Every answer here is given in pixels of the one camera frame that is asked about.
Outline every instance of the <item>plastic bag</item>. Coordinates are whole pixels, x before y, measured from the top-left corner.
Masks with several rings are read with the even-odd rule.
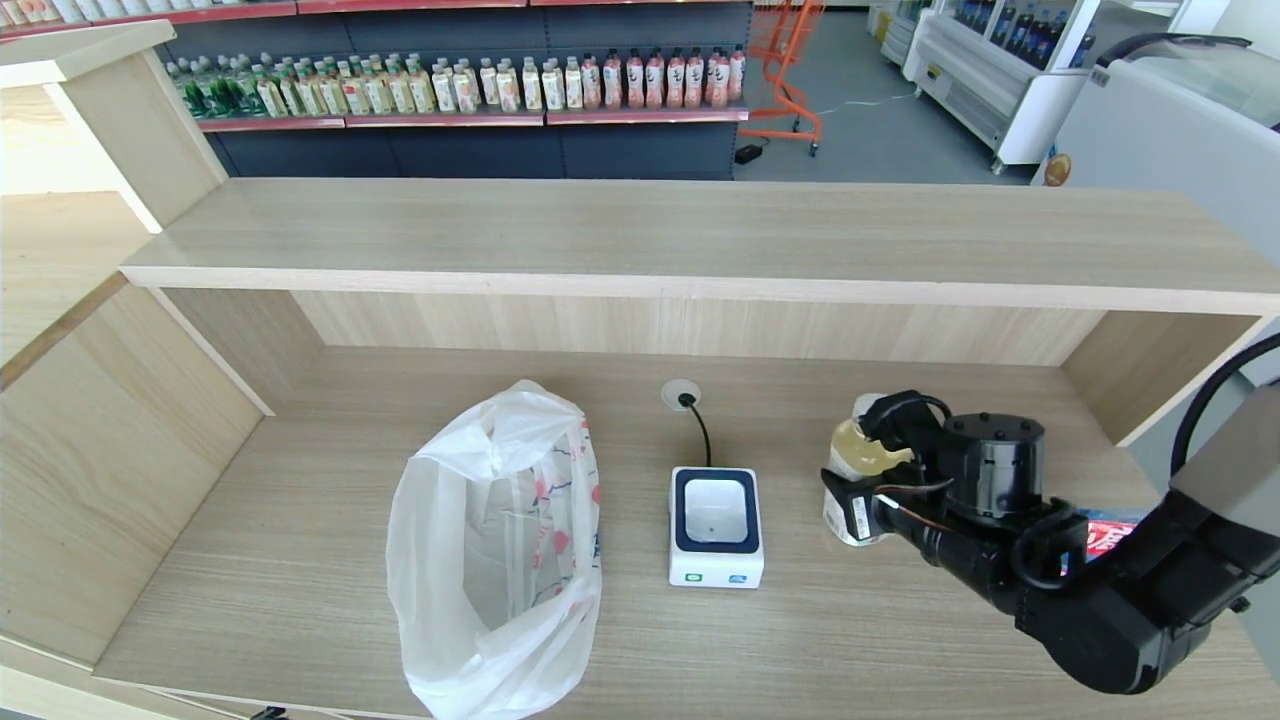
[[[582,411],[535,382],[471,407],[404,466],[387,587],[413,694],[440,720],[518,719],[572,691],[600,600]]]

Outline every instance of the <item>black cable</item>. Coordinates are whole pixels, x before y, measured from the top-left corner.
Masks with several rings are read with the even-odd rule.
[[[1055,507],[1055,510],[1037,520],[1030,528],[1027,528],[1027,532],[1018,536],[1018,539],[1014,541],[1014,550],[1009,559],[1018,579],[1042,591],[1056,591],[1062,588],[1066,585],[1066,578],[1060,577],[1052,580],[1046,580],[1033,575],[1030,569],[1027,566],[1027,543],[1030,542],[1033,537],[1041,534],[1041,532],[1046,528],[1066,520],[1073,512],[1075,512],[1075,507],[1065,500],[1052,497],[1050,498],[1050,503]]]
[[[707,466],[712,465],[712,436],[707,432],[707,423],[703,421],[703,414],[698,411],[696,404],[698,398],[692,393],[682,392],[680,397],[676,398],[681,407],[689,407],[694,413],[694,418],[698,418],[698,427],[703,429],[703,445],[707,447]]]
[[[1230,360],[1224,363],[1221,368],[1215,370],[1207,380],[1204,380],[1204,384],[1196,393],[1190,406],[1187,409],[1187,415],[1183,416],[1183,421],[1179,423],[1178,434],[1174,436],[1174,451],[1169,457],[1170,478],[1176,475],[1178,471],[1183,469],[1183,465],[1187,464],[1187,456],[1190,455],[1192,434],[1194,434],[1196,425],[1199,424],[1201,415],[1204,414],[1204,410],[1208,407],[1208,402],[1213,400],[1217,391],[1226,384],[1226,380],[1231,379],[1231,375],[1239,373],[1242,368],[1277,347],[1280,347],[1280,333],[1262,338],[1249,347],[1236,352]]]

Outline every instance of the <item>wooden panel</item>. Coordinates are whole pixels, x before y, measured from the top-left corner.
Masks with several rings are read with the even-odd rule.
[[[120,173],[120,196],[152,233],[227,179],[152,50],[45,90],[102,146]]]
[[[104,282],[118,277],[120,263],[151,236],[114,192],[4,197],[0,215],[4,223],[0,361],[8,384],[9,361],[59,318],[82,306],[82,300]],[[95,307],[88,306],[88,314]]]
[[[168,290],[164,295],[274,415],[324,347],[284,291]]]
[[[0,707],[46,720],[227,720],[220,711],[100,680],[88,670],[0,641]]]
[[[0,195],[114,193],[116,174],[106,154],[67,123],[45,88],[0,91]]]
[[[1245,347],[1270,320],[1107,313],[1062,364],[1116,445],[1128,446]]]
[[[260,415],[133,287],[0,405],[0,632],[92,665]]]
[[[1280,270],[1128,190],[236,178],[141,286],[1280,314]]]
[[[1038,418],[1048,492],[1087,507],[1156,500],[1060,370],[904,363],[329,348],[288,414],[264,420],[228,468],[96,674],[425,716],[385,594],[392,495],[412,452],[520,377],[584,409],[602,475],[605,589],[591,664],[547,717],[1275,715],[1280,688],[1234,618],[1156,692],[1111,697],[1076,685],[906,542],[840,543],[820,519],[817,469],[868,391],[916,387],[960,413]],[[671,468],[701,454],[692,418],[658,397],[673,377],[703,386],[719,461],[759,473],[758,591],[667,584]]]
[[[320,337],[342,346],[1055,368],[1102,316],[1094,310],[686,299],[293,296]]]

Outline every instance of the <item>wall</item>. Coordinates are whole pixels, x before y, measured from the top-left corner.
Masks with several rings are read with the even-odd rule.
[[[1280,1],[1231,0],[1215,32],[1248,37],[1256,50],[1280,58]]]

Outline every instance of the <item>store shelving unit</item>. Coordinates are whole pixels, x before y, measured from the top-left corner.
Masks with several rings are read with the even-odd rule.
[[[1038,164],[1048,152],[1066,113],[1098,55],[1142,32],[1210,32],[1225,0],[1041,0],[1036,12],[1064,18],[1047,56],[1028,59],[1011,49],[1014,23],[998,37],[1001,13],[1024,0],[996,0],[986,23],[961,22],[974,5],[934,0],[920,13],[902,74],[915,82],[992,150],[992,172]],[[1085,51],[1079,53],[1085,36]]]

